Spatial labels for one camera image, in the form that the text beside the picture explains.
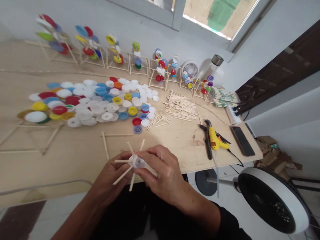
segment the plywood tabletop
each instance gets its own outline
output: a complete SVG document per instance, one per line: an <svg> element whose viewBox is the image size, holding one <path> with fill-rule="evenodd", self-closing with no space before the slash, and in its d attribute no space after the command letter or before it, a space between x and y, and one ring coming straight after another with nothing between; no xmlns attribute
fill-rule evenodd
<svg viewBox="0 0 320 240"><path fill-rule="evenodd" d="M0 44L0 50L2 52L0 56L1 68L11 70L0 72L1 136L4 136L15 123L19 122L16 118L18 112L30 109L32 103L28 100L28 96L31 93L47 90L46 84L49 82L70 81L75 83L82 82L85 79L92 79L97 82L109 80L107 77L79 74L79 72L82 72L123 77L128 80L137 79L140 83L148 83L146 76L129 75L121 70L104 69L88 64L76 66L71 63L49 62L45 59L38 46L30 46L22 42L2 43ZM18 52L19 54L12 55L12 52ZM36 72L16 72L22 70ZM169 118L171 124L165 124L157 128L151 127L149 131L143 128L141 134L134 134L133 136L106 137L109 156L113 157L121 151L129 150L126 144L128 141L134 150L138 150L142 140L145 139L144 149L162 144L173 152L179 159L182 173L215 167L213 160L208 160L207 158L204 144L205 136L203 130L198 126L199 119L188 122L173 118L173 116L165 112L165 105L163 104L170 92L156 90L159 92L159 102L154 102L150 99L148 102L157 109L157 113ZM231 125L224 108L215 108L203 99L192 98L188 89L179 88L178 84L173 82L169 82L168 90L182 94L210 109L224 122ZM230 146L231 151L242 162L262 158L260 148L244 123L241 123L240 127L255 151L255 156L245 157L242 155L230 131L230 127L214 114L200 106L197 106L197 111L199 111L202 119L209 119L213 128L232 143ZM70 128L64 125L56 135L45 156L39 153L1 154L0 192L78 179L94 182L107 162L103 139L100 136L101 132L104 131L105 134L132 134L133 125L131 121L132 118L129 118L126 121L118 120L116 122L98 123L93 127L81 126L80 128ZM48 124L55 125L58 123L51 121ZM0 149L32 148L32 142L28 139L25 131L30 131L30 129L19 129ZM52 131L53 129L37 130L31 132L31 134L41 146L41 144L45 144ZM238 160L224 149L219 150L217 154L219 166L238 163ZM60 186L38 188L32 191L17 192L0 196L0 206L70 195L87 191L89 188L90 186L84 182L74 182Z"/></svg>

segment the person's right hand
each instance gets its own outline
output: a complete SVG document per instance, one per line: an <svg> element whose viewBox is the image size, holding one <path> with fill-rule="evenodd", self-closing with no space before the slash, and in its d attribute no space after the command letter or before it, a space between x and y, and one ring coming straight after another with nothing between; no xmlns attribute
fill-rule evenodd
<svg viewBox="0 0 320 240"><path fill-rule="evenodd" d="M167 203L186 210L190 200L197 195L189 183L184 181L178 158L168 148L157 145L137 155L153 168L158 176L154 176L146 168L134 170L151 188L152 192Z"/></svg>

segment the person's left hand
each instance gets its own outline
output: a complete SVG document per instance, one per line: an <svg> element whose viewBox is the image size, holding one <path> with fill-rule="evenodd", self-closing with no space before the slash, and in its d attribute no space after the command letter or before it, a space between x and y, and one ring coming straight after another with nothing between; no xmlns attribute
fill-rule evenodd
<svg viewBox="0 0 320 240"><path fill-rule="evenodd" d="M111 158L102 169L87 196L94 198L104 207L110 205L131 180L133 174L132 171L129 171L115 186L112 185L130 167L127 163L114 163L114 160L128 160L131 155L131 152L127 151Z"/></svg>

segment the hand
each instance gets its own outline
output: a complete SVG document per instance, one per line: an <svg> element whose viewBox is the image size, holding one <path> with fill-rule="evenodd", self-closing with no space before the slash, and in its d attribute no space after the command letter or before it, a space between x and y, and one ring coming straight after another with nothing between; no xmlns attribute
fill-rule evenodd
<svg viewBox="0 0 320 240"><path fill-rule="evenodd" d="M150 186L152 192L181 211L187 210L197 192L184 181L178 158L162 145L137 152L137 155L158 174L156 177L146 168L134 170Z"/></svg>
<svg viewBox="0 0 320 240"><path fill-rule="evenodd" d="M130 167L129 164L114 163L114 160L128 160L131 155L131 152L127 151L111 158L102 169L87 196L91 199L94 198L98 204L102 204L104 207L110 205L132 177L132 172L129 171L115 186L112 185Z"/></svg>

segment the brown door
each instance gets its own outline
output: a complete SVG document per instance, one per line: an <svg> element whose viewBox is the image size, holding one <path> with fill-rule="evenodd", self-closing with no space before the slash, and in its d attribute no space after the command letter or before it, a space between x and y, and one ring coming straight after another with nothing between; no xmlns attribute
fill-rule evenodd
<svg viewBox="0 0 320 240"><path fill-rule="evenodd" d="M236 91L239 114L319 70L320 20Z"/></svg>

